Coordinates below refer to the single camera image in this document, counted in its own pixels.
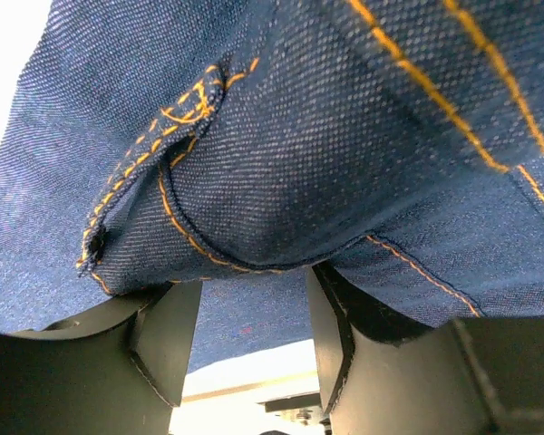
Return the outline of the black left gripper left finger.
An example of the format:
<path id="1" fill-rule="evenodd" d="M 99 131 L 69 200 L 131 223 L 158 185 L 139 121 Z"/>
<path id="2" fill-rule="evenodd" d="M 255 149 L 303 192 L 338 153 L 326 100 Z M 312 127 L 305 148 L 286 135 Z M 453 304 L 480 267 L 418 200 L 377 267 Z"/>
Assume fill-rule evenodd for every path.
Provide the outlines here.
<path id="1" fill-rule="evenodd" d="M 165 434 L 202 286 L 114 297 L 42 331 L 0 333 L 0 434 Z"/>

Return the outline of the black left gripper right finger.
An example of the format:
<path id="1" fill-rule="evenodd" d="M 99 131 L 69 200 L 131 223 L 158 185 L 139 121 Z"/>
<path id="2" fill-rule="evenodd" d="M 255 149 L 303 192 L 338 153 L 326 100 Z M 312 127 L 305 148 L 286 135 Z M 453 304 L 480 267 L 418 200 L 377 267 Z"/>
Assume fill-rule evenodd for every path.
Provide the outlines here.
<path id="1" fill-rule="evenodd" d="M 544 317 L 431 328 L 327 263 L 306 290 L 320 400 L 335 434 L 544 434 Z"/>

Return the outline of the dark blue denim trousers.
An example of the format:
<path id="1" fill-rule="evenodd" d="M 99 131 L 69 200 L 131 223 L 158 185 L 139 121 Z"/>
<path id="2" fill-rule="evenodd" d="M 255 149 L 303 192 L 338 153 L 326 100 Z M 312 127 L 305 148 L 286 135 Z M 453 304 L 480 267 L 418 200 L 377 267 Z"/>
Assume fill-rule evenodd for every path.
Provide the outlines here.
<path id="1" fill-rule="evenodd" d="M 205 285 L 189 367 L 304 341 L 328 262 L 544 316 L 544 1 L 54 1 L 0 146 L 0 332 Z"/>

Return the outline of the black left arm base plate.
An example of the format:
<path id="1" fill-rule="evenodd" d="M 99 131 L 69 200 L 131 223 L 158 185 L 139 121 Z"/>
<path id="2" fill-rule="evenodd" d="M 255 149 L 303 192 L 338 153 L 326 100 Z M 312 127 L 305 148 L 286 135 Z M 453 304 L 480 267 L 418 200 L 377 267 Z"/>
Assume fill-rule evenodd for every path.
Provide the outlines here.
<path id="1" fill-rule="evenodd" d="M 260 402 L 268 415 L 301 428 L 316 428 L 320 434 L 332 434 L 330 417 L 324 413 L 319 392 L 308 392 Z"/>

